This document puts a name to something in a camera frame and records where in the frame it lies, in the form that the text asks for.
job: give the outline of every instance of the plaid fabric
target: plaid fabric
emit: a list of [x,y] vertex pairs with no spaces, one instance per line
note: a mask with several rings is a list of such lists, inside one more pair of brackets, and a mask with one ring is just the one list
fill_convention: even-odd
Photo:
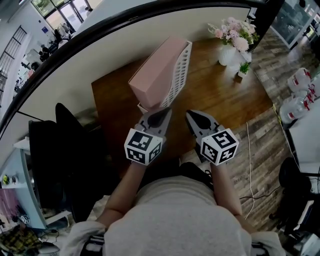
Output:
[[31,229],[21,230],[18,225],[0,234],[0,246],[6,252],[23,254],[27,250],[41,248],[42,243]]

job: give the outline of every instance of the wooden table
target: wooden table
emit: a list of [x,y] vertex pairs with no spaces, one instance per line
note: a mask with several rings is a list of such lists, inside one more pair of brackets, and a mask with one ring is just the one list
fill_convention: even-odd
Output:
[[[195,147],[195,139],[185,122],[186,110],[200,110],[212,115],[225,128],[236,128],[272,107],[264,87],[250,70],[245,78],[237,76],[241,62],[236,52],[232,63],[218,63],[218,39],[192,44],[186,85],[172,107],[162,159],[180,156]],[[124,143],[129,129],[139,121],[139,103],[128,85],[129,79],[144,59],[123,66],[92,83],[99,120],[114,164],[120,168],[128,162]]]

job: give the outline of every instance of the glass door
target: glass door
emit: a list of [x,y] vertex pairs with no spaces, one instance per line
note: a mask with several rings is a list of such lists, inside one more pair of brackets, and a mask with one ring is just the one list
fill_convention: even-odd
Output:
[[76,11],[72,8],[71,4],[69,3],[65,5],[60,9],[60,11],[63,13],[64,17],[71,24],[74,30],[77,31],[81,25],[81,21],[77,16]]
[[74,7],[78,11],[78,13],[81,15],[81,18],[85,20],[87,18],[87,11],[85,10],[87,7],[87,4],[85,0],[74,0],[73,2]]
[[46,19],[46,22],[49,23],[51,28],[54,30],[62,23],[65,22],[64,18],[61,16],[61,14],[56,10],[54,13],[52,13],[50,16],[48,16]]
[[88,0],[88,3],[90,4],[91,8],[96,8],[103,0]]
[[319,10],[314,0],[305,0],[305,7],[301,7],[299,3],[299,1],[285,0],[271,25],[289,48],[302,37]]

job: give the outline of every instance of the small potted plant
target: small potted plant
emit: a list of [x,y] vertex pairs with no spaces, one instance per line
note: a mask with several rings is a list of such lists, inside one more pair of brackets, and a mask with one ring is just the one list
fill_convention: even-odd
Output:
[[238,76],[241,77],[241,78],[244,78],[248,71],[249,71],[249,63],[248,62],[245,62],[245,63],[240,63],[240,68],[239,68],[239,71],[238,71]]

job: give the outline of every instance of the cable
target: cable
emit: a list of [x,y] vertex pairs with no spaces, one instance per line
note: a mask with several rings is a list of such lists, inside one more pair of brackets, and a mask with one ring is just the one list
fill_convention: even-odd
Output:
[[316,178],[318,181],[316,182],[316,187],[318,189],[318,194],[319,194],[319,176],[318,178]]
[[286,140],[286,142],[288,143],[288,147],[289,147],[289,150],[290,150],[291,155],[292,155],[292,157],[293,157],[293,160],[294,160],[294,162],[295,162],[296,166],[298,167],[298,169],[299,169],[299,171],[300,171],[300,173],[301,173],[300,167],[299,167],[299,165],[298,165],[298,163],[297,163],[297,161],[296,161],[296,158],[295,158],[294,153],[292,153],[292,150],[291,150],[291,147],[290,147],[289,140],[288,140],[288,138],[287,138],[286,132],[285,132],[285,130],[284,130],[284,128],[283,128],[283,126],[282,126],[282,124],[281,124],[281,123],[280,123],[280,126],[281,126],[281,129],[282,129],[282,131],[283,131],[283,134],[284,134],[285,140]]
[[244,196],[244,197],[241,197],[240,200],[243,199],[243,198],[252,198],[252,199],[255,199],[255,200],[260,199],[260,198],[267,198],[267,197],[271,196],[271,194],[273,192],[275,192],[277,189],[279,189],[280,187],[281,186],[278,186],[277,188],[275,188],[270,194],[265,194],[265,195],[262,195],[262,196],[259,196],[259,197]]
[[253,193],[252,188],[251,188],[251,153],[250,153],[250,138],[249,138],[248,122],[246,122],[246,132],[248,134],[248,144],[249,144],[249,178],[250,178],[250,191],[251,191],[251,194],[252,194],[253,203],[252,203],[251,210],[248,212],[248,214],[244,218],[245,220],[248,218],[249,214],[251,213],[251,211],[253,210],[253,208],[255,206],[255,197],[254,197],[254,193]]
[[60,236],[60,233],[59,233],[59,231],[58,230],[55,230],[55,229],[53,229],[53,230],[51,230],[50,232],[48,232],[48,233],[46,233],[46,232],[44,232],[43,231],[43,235],[42,236],[40,236],[39,238],[43,238],[44,236],[47,236],[47,239],[45,240],[45,242],[47,242],[48,240],[49,240],[49,234],[54,234],[54,233],[58,233],[58,235],[55,237],[55,242],[53,242],[53,243],[56,243],[57,242],[57,238]]

